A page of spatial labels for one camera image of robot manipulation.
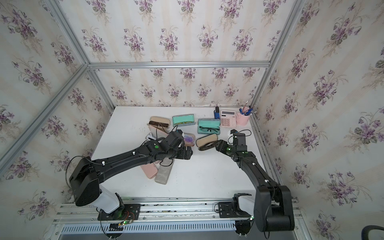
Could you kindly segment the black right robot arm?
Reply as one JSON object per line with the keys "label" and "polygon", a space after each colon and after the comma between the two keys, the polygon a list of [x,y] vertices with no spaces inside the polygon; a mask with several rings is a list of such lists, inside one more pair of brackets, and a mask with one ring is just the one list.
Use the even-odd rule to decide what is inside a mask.
{"label": "black right robot arm", "polygon": [[295,228],[291,191],[287,186],[274,181],[258,163],[255,154],[248,150],[246,135],[234,133],[232,143],[219,140],[216,151],[229,156],[246,173],[256,194],[234,194],[230,207],[223,207],[221,217],[230,214],[251,217],[260,232],[292,231]]}

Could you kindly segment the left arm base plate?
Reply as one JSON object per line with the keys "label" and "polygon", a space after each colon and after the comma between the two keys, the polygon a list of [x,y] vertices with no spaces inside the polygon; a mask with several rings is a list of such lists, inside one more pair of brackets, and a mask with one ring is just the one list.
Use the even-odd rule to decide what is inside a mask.
{"label": "left arm base plate", "polygon": [[100,210],[98,221],[134,221],[138,220],[141,210],[140,204],[124,204],[110,214]]}

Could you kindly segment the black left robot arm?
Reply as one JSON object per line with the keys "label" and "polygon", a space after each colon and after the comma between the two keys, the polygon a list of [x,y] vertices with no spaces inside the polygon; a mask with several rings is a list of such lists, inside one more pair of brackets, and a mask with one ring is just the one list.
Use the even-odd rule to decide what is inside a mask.
{"label": "black left robot arm", "polygon": [[69,177],[74,202],[77,207],[94,206],[106,214],[124,211],[124,203],[117,193],[103,186],[106,180],[132,168],[164,159],[190,160],[192,147],[186,146],[183,132],[172,131],[165,138],[150,140],[138,148],[104,159],[83,157]]}

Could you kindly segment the grey case red sunglasses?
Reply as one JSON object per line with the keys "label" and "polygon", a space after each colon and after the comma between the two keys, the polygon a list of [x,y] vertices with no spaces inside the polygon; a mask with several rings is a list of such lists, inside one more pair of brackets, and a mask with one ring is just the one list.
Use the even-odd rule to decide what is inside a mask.
{"label": "grey case red sunglasses", "polygon": [[155,177],[155,182],[161,185],[166,185],[169,180],[172,168],[173,168],[173,165],[169,165],[165,167],[160,166],[158,169],[158,173]]}

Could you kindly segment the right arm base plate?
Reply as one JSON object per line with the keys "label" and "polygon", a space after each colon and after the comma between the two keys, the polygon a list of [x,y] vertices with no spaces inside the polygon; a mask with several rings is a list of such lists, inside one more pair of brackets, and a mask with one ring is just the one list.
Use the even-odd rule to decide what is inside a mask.
{"label": "right arm base plate", "polygon": [[230,202],[215,204],[214,211],[220,218],[254,218],[255,198],[248,193],[234,194]]}

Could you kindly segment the beige case black glasses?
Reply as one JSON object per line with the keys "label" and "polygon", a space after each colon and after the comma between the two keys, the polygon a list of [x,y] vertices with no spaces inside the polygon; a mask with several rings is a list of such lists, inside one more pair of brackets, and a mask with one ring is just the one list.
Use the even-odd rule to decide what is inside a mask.
{"label": "beige case black glasses", "polygon": [[197,148],[199,149],[199,147],[207,144],[207,143],[218,143],[219,141],[219,138],[218,138],[218,135],[217,134],[210,134],[210,135],[206,135],[204,137],[201,137],[199,139],[196,140],[196,146]]}

